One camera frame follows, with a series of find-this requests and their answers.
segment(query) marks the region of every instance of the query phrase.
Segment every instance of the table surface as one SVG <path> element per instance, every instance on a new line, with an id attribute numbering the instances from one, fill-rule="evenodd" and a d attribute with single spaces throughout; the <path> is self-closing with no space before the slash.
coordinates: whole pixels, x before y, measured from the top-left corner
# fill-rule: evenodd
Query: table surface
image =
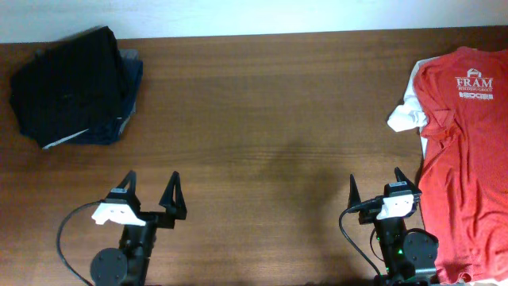
<path id="1" fill-rule="evenodd" d="M 144 61 L 137 113 L 122 140 L 47 151 L 18 133 L 8 103 L 9 76 L 47 45 L 0 45 L 0 284 L 79 285 L 56 255 L 58 225 L 131 169 L 142 210 L 161 210 L 174 170 L 188 209 L 174 230 L 157 232 L 147 284 L 373 277 L 337 225 L 349 174 L 363 199 L 380 195 L 396 166 L 415 178 L 416 130 L 386 124 L 414 64 L 461 45 L 505 48 L 507 36 L 490 27 L 119 41 Z M 76 215 L 62 238 L 67 259 L 88 278 L 94 255 L 117 247 L 121 235 L 119 225 L 96 226 L 92 211 Z M 355 215 L 344 225 L 375 259 L 373 226 L 359 226 Z M 421 226 L 419 214 L 408 226 Z"/>

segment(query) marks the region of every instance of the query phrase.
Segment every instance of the white logo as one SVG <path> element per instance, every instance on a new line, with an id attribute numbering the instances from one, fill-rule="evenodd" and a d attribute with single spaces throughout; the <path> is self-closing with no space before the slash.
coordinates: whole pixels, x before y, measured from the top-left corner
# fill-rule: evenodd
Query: white logo
<path id="1" fill-rule="evenodd" d="M 483 78 L 482 73 L 475 68 L 468 70 L 468 77 L 456 77 L 455 80 L 457 89 L 464 91 L 459 92 L 462 99 L 494 99 L 491 93 L 494 90 L 492 88 L 494 78 Z"/>

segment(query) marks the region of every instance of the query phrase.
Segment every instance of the red cloth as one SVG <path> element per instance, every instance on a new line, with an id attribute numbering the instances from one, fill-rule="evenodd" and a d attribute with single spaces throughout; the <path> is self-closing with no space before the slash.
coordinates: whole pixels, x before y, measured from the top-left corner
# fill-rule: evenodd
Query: red cloth
<path id="1" fill-rule="evenodd" d="M 508 50 L 459 48 L 414 78 L 429 118 L 419 187 L 440 282 L 508 278 Z"/>

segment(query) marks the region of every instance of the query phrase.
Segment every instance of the stack of folded clothes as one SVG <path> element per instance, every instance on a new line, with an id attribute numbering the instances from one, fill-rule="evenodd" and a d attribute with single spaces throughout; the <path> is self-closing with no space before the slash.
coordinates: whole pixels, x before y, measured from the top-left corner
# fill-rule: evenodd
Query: stack of folded clothes
<path id="1" fill-rule="evenodd" d="M 101 28 L 50 49 L 10 80 L 20 131 L 47 149 L 60 143 L 108 145 L 136 108 L 143 63 Z"/>

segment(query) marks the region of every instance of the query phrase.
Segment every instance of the black cable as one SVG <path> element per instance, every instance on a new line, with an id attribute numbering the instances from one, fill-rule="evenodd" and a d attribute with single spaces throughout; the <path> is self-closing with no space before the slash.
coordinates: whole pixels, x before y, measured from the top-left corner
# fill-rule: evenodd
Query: black cable
<path id="1" fill-rule="evenodd" d="M 358 210 L 360 209 L 361 207 L 363 207 L 364 205 L 366 205 L 367 203 L 370 203 L 372 201 L 371 200 L 368 200 L 364 203 L 361 203 L 360 205 L 358 206 L 355 206 L 355 207 L 350 207 L 349 209 L 346 209 L 345 211 L 342 212 L 341 216 L 339 217 L 339 227 L 341 228 L 341 232 L 342 234 L 344 235 L 344 237 L 346 238 L 346 240 L 351 243 L 352 247 L 354 247 L 356 249 L 356 251 L 358 251 L 358 253 L 365 258 L 365 260 L 368 262 L 368 264 L 370 264 L 372 266 L 372 268 L 375 270 L 375 272 L 381 276 L 381 272 L 379 271 L 379 269 L 375 266 L 375 264 L 367 257 L 367 255 L 365 255 L 365 253 L 360 249 L 358 248 L 358 246 L 356 246 L 355 242 L 353 242 L 351 240 L 351 238 L 349 238 L 348 234 L 346 233 L 346 231 L 344 230 L 344 227 L 342 226 L 342 218 L 344 217 L 345 214 L 347 214 L 348 212 L 352 212 L 352 211 L 355 211 L 355 210 Z"/>
<path id="2" fill-rule="evenodd" d="M 65 224 L 68 222 L 69 219 L 72 218 L 73 215 L 79 213 L 80 211 L 82 211 L 88 207 L 93 207 L 93 206 L 99 205 L 102 202 L 103 202 L 103 200 L 99 200 L 99 201 L 92 202 L 92 203 L 86 203 L 86 204 L 82 205 L 81 207 L 78 207 L 78 208 L 74 209 L 73 211 L 71 211 L 71 213 L 69 213 L 63 219 L 62 223 L 60 223 L 60 227 L 58 228 L 58 233 L 56 233 L 56 252 L 58 253 L 58 256 L 60 257 L 60 259 L 62 260 L 62 263 L 65 265 L 65 267 L 67 267 L 67 269 L 69 269 L 69 271 L 72 274 L 76 275 L 76 277 L 78 277 L 78 279 L 80 279 L 84 284 L 89 285 L 89 286 L 93 286 L 93 284 L 89 280 L 85 279 L 85 277 L 79 275 L 79 273 L 77 273 L 69 265 L 69 263 L 67 262 L 67 259 L 65 259 L 65 256 L 62 253 L 62 249 L 60 248 L 60 237 L 62 236 L 62 230 L 64 230 Z"/>
<path id="3" fill-rule="evenodd" d="M 372 230 L 372 233 L 371 233 L 371 239 L 370 239 L 370 241 L 371 241 L 371 250 L 372 250 L 372 253 L 374 254 L 374 256 L 375 256 L 377 259 L 379 259 L 379 260 L 381 260 L 382 262 L 384 262 L 384 260 L 383 260 L 381 257 L 379 257 L 377 254 L 375 254 L 375 251 L 374 251 L 374 246 L 372 246 L 372 239 L 373 239 L 373 237 L 374 237 L 374 234 L 375 234 L 375 229 L 374 229 L 374 230 Z"/>

